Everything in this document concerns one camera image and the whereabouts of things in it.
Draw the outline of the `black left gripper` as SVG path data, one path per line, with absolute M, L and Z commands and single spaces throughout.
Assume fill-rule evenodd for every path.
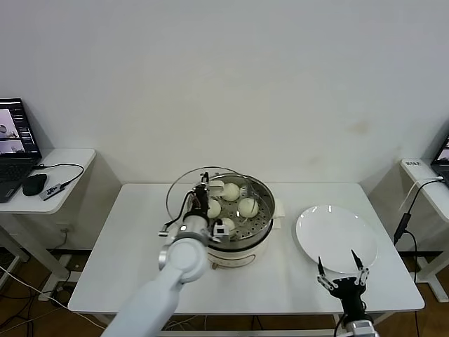
M 208 186 L 209 173 L 207 171 L 201 174 L 201 185 L 204 187 L 194 188 L 194 202 L 192 204 L 192 211 L 197 214 L 206 215 L 208 212 Z

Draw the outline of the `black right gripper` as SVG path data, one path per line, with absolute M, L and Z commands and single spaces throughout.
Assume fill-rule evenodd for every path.
M 366 280 L 369 275 L 369 268 L 366 267 L 362 260 L 352 250 L 354 262 L 358 269 L 358 277 L 346 277 L 334 279 L 330 281 L 326 277 L 321 257 L 318 257 L 319 275 L 317 280 L 326 290 L 332 290 L 331 295 L 340 300 L 346 320 L 363 320 L 367 319 L 366 305 L 361 296 L 366 291 Z

